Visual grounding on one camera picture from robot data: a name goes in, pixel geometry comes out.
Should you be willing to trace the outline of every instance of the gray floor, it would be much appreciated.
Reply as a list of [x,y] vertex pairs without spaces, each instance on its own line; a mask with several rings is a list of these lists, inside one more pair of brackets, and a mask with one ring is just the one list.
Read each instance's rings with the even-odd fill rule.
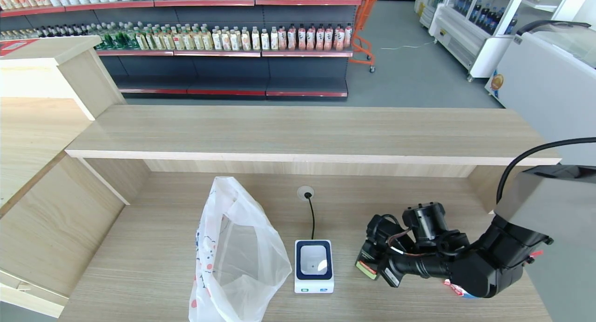
[[130,104],[221,104],[256,106],[501,108],[484,89],[486,80],[466,81],[466,69],[419,23],[413,2],[379,0],[362,37],[377,57],[377,72],[350,63],[346,101],[245,101],[128,99]]

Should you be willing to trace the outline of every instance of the chest freezer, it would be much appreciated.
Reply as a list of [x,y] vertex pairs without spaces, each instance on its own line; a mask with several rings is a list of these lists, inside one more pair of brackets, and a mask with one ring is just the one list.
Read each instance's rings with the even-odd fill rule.
[[[517,32],[485,88],[547,141],[596,136],[596,31],[537,21]],[[596,165],[596,144],[557,149],[562,163]]]

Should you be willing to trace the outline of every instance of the orange shopping basket cart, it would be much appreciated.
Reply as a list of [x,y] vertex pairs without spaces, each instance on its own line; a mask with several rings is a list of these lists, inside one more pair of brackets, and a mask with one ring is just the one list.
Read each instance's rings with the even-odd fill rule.
[[358,60],[354,59],[353,57],[350,59],[352,63],[370,65],[371,73],[374,73],[375,71],[375,57],[374,54],[371,52],[371,43],[368,40],[365,40],[364,38],[360,37],[360,31],[364,30],[364,25],[366,25],[366,20],[370,16],[375,2],[377,2],[377,0],[362,0],[362,4],[360,4],[360,6],[358,6],[358,9],[356,10],[356,22],[354,26],[352,48],[354,53],[362,52],[366,54],[366,60]]

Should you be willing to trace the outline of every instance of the power cord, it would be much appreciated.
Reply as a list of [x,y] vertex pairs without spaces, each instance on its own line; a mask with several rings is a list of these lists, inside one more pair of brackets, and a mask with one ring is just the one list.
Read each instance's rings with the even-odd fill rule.
[[312,201],[311,197],[312,194],[309,192],[304,193],[304,197],[308,200],[308,204],[311,206],[311,214],[312,214],[312,233],[311,233],[311,240],[315,239],[315,210],[312,209]]
[[507,167],[505,168],[505,171],[503,171],[503,174],[501,175],[501,179],[499,180],[499,186],[496,188],[496,203],[499,203],[499,201],[501,200],[501,197],[503,197],[503,188],[505,188],[505,182],[507,181],[507,177],[513,170],[513,167],[515,167],[515,165],[517,165],[524,158],[531,156],[532,154],[534,154],[536,152],[546,150],[547,148],[557,148],[559,146],[566,146],[566,145],[572,145],[572,144],[585,144],[585,143],[591,143],[591,142],[596,142],[596,137],[571,138],[569,140],[548,142],[546,144],[536,146],[535,148],[531,148],[530,150],[520,154],[515,159],[513,159],[513,161],[511,163],[509,163],[509,165],[507,165]]

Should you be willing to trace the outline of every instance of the plastic bag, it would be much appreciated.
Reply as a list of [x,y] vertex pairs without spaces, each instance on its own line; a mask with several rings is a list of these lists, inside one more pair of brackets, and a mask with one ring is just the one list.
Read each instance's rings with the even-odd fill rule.
[[262,320],[292,268],[279,233],[235,178],[213,180],[195,238],[188,320]]

